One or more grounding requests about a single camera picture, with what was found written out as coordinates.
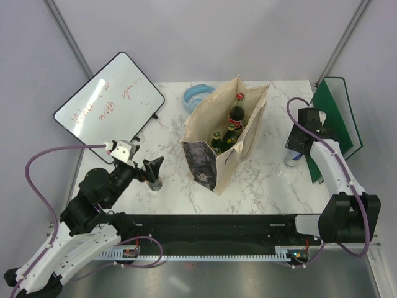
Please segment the silver Red Bull can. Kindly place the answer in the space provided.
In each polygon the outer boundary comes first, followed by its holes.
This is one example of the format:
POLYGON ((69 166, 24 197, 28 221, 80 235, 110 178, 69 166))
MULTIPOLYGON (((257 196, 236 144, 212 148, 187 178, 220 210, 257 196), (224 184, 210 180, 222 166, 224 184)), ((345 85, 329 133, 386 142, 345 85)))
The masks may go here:
POLYGON ((301 160, 303 154, 294 150, 289 150, 284 158, 284 164, 290 168, 295 167, 301 160))

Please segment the black Schweppes drink can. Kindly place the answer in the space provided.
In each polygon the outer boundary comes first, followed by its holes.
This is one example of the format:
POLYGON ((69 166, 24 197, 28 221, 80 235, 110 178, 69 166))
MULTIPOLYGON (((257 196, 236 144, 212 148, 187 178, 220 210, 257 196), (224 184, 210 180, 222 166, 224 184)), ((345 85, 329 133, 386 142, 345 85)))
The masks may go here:
POLYGON ((163 186, 163 182, 162 182, 162 179, 161 179, 160 176, 159 176, 159 180, 158 180, 156 183, 152 184, 152 183, 150 183, 150 182, 147 181, 147 180, 146 180, 146 183, 148 184, 149 188, 150 188, 152 191, 159 191, 159 190, 162 188, 162 186, 163 186))

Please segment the cream canvas Monet tote bag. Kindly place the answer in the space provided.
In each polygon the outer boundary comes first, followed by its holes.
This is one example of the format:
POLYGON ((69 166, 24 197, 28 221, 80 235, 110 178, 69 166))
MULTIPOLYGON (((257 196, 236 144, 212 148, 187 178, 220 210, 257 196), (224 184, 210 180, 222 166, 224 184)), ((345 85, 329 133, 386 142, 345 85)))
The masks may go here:
POLYGON ((196 183, 220 195, 239 164, 250 157, 261 132, 269 86, 249 88, 238 76, 217 87, 194 109, 185 122, 181 145, 196 183), (236 144, 218 154, 210 141, 214 132, 221 135, 226 132, 229 111, 237 93, 244 95, 243 131, 236 144))

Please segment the Coca-Cola glass bottle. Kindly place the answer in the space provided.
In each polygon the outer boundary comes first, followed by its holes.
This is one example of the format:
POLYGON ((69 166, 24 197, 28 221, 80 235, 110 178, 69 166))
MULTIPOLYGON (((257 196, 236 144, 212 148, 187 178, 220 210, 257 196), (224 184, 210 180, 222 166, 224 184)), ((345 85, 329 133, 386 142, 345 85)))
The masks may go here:
POLYGON ((243 128, 243 119, 245 117, 243 101, 244 94, 237 93, 235 96, 234 104, 229 111, 228 123, 234 125, 235 131, 240 131, 243 128))

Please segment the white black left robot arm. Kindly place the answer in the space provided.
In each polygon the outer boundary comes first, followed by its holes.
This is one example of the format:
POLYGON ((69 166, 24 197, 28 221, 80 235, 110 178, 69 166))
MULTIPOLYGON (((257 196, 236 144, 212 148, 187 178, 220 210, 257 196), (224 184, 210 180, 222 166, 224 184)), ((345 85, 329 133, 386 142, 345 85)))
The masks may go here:
POLYGON ((54 230, 36 254, 23 266, 4 274, 11 297, 57 297, 63 286, 86 264, 114 245, 140 239, 159 244, 151 236, 137 233, 137 225, 124 212, 108 214, 133 180, 157 184, 163 157, 144 160, 139 169, 115 161, 115 168, 90 170, 79 184, 79 192, 55 223, 54 230))

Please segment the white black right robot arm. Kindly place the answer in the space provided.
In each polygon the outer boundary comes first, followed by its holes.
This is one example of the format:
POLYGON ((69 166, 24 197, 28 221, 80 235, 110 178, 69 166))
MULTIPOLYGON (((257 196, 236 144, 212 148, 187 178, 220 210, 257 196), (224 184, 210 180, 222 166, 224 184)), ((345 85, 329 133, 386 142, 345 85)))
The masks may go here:
POLYGON ((306 228, 316 225, 314 232, 326 243, 369 243, 373 239, 380 213, 378 196, 368 194, 357 182, 340 152, 340 144, 320 121, 320 110, 305 107, 298 110, 286 148, 310 157, 326 183, 331 196, 317 219, 306 216, 284 228, 291 244, 306 238, 306 228))

